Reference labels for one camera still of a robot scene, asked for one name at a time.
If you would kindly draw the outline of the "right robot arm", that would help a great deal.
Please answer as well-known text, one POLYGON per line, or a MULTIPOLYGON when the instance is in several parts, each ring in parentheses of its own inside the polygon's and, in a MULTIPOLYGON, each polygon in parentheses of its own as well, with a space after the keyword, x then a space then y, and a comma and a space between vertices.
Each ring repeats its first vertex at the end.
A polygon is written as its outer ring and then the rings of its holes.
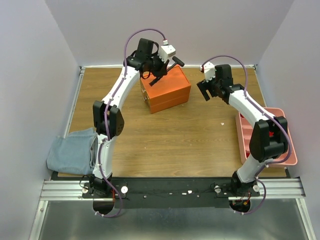
POLYGON ((231 66, 204 63, 200 67, 204 80, 197 87, 204 99, 219 97, 235 108, 251 125, 249 156, 231 177, 230 191, 241 196, 253 188, 260 172, 268 165, 280 163, 279 157, 292 153, 292 143, 288 135, 288 121, 283 116, 275 116, 265 110, 241 84, 235 84, 231 66))

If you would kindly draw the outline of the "orange drawer cabinet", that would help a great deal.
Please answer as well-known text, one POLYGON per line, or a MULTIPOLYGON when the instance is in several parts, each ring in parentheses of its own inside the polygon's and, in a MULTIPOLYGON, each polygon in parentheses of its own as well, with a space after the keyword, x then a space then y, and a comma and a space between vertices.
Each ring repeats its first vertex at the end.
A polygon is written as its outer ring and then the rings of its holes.
POLYGON ((173 67, 167 75, 151 86, 150 82, 154 79, 151 75, 139 81, 143 100, 151 114, 188 102, 191 83, 180 66, 173 67))

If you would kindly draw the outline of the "black rubber mallet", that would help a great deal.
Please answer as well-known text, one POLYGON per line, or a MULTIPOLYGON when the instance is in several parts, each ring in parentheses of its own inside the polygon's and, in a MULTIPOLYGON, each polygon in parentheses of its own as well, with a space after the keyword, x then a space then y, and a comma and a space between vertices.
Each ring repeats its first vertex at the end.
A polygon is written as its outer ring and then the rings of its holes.
POLYGON ((174 61, 174 63, 170 67, 168 67, 169 60, 167 60, 167 62, 163 64, 160 70, 152 72, 152 74, 155 76, 155 79, 153 79, 149 83, 151 87, 155 85, 158 81, 160 81, 162 77, 166 76, 168 72, 172 70, 175 66, 177 65, 179 65, 180 67, 185 66, 185 63, 176 56, 173 56, 172 60, 174 61))

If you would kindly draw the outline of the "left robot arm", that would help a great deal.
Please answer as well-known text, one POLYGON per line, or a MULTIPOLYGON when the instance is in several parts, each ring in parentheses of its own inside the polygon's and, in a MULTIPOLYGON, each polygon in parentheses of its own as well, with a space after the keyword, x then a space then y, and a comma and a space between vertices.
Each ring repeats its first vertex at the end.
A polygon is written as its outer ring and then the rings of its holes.
POLYGON ((167 75, 170 58, 175 53, 175 48, 167 39, 158 44, 141 38, 132 54, 124 54, 120 76, 110 92, 101 101, 93 103, 93 122, 98 142, 96 163, 89 182, 99 197, 107 197, 111 191, 112 157, 116 139, 124 129, 121 109, 129 92, 145 72, 158 79, 167 75))

